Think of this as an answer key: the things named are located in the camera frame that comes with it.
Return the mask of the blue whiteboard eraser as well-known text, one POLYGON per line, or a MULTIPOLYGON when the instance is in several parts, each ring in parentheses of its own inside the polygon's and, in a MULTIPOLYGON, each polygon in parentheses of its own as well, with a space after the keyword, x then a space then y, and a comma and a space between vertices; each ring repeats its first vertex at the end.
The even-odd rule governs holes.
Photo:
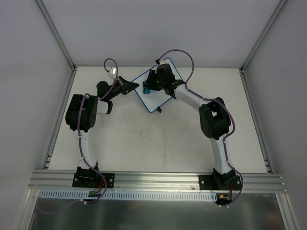
POLYGON ((143 89, 143 93, 144 93, 144 94, 150 94, 150 93, 151 93, 151 90, 150 90, 150 89, 147 89, 147 88, 144 88, 144 89, 143 89))

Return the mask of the blue framed whiteboard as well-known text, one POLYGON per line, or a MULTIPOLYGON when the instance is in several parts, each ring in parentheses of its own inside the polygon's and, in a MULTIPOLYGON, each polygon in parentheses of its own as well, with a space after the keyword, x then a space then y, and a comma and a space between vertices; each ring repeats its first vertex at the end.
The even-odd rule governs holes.
POLYGON ((151 67, 150 69, 142 73, 140 76, 132 80, 132 82, 138 83, 140 85, 138 88, 135 89, 135 92, 149 113, 155 112, 158 107, 161 107, 173 98, 172 96, 167 95, 163 90, 151 91, 150 94, 143 93, 143 82, 147 79, 149 71, 156 70, 157 66, 158 65, 151 67))

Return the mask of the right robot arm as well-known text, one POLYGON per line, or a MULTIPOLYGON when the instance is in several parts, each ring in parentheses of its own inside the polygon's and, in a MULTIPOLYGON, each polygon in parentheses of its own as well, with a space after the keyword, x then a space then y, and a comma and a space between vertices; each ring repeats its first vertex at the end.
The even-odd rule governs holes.
POLYGON ((204 99, 204 97, 188 89, 187 83, 176 79, 170 64, 156 61, 155 70, 150 70, 147 79, 142 83, 144 94, 152 91, 164 91, 166 95, 180 100, 199 112, 203 134, 210 139, 214 168, 213 177, 219 189, 226 189, 232 183, 236 172, 230 166, 225 139, 229 133, 231 117, 222 98, 204 99))

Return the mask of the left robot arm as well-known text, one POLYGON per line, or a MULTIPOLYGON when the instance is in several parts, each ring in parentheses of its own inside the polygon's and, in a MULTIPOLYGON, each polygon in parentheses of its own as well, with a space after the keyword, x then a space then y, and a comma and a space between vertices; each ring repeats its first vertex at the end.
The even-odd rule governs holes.
POLYGON ((126 95, 139 87, 138 83, 117 77, 111 85, 100 81, 97 85, 97 95, 88 93, 74 94, 68 106, 65 122, 74 132, 80 151, 78 169, 98 170, 98 160, 90 144, 90 131, 95 125, 98 114, 108 115, 112 112, 112 99, 120 94, 126 95))

